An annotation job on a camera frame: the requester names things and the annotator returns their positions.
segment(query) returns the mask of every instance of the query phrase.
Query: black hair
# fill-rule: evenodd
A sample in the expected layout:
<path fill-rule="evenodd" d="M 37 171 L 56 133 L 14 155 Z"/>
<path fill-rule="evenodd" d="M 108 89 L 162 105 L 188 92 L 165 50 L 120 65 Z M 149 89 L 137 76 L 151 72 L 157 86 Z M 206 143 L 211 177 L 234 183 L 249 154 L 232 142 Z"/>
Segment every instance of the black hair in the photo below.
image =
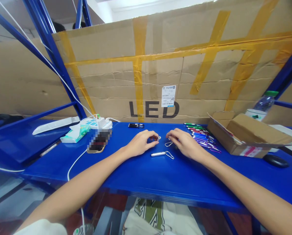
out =
<path fill-rule="evenodd" d="M 85 22 L 81 21 L 81 28 L 85 28 L 85 27 L 86 27 Z"/>

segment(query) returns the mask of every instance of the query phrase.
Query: keychain ring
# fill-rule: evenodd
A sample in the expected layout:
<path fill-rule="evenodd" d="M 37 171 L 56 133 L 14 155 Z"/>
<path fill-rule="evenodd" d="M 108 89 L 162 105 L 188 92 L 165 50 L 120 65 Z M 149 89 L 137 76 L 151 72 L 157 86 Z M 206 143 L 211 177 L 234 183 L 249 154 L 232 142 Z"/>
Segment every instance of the keychain ring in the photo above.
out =
<path fill-rule="evenodd" d="M 173 144 L 173 142 L 168 142 L 168 143 L 165 143 L 165 146 L 169 147 L 169 146 L 171 146 L 171 144 Z"/>

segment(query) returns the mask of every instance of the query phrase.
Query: human hand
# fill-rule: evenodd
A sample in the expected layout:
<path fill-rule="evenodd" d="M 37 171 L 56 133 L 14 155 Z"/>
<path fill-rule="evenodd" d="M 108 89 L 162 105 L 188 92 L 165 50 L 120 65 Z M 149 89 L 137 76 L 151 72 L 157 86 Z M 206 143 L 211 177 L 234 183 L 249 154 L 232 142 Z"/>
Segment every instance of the human hand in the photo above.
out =
<path fill-rule="evenodd" d="M 169 131 L 166 138 L 169 138 L 186 157 L 197 162 L 203 163 L 206 156 L 211 155 L 193 139 L 190 133 L 179 128 Z"/>
<path fill-rule="evenodd" d="M 146 150 L 159 144 L 158 137 L 159 135 L 154 131 L 144 130 L 138 133 L 126 146 L 123 147 L 125 155 L 130 158 L 143 154 Z M 154 141 L 148 144 L 148 138 Z"/>

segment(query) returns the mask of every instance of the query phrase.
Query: black mouse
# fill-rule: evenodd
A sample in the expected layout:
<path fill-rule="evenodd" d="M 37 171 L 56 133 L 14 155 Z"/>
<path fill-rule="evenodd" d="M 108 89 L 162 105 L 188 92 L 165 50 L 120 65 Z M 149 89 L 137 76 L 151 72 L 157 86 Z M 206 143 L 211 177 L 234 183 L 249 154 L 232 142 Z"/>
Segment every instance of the black mouse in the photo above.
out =
<path fill-rule="evenodd" d="M 279 168 L 289 167 L 289 164 L 287 161 L 275 155 L 267 154 L 263 157 L 263 159 L 269 164 L 279 167 Z"/>

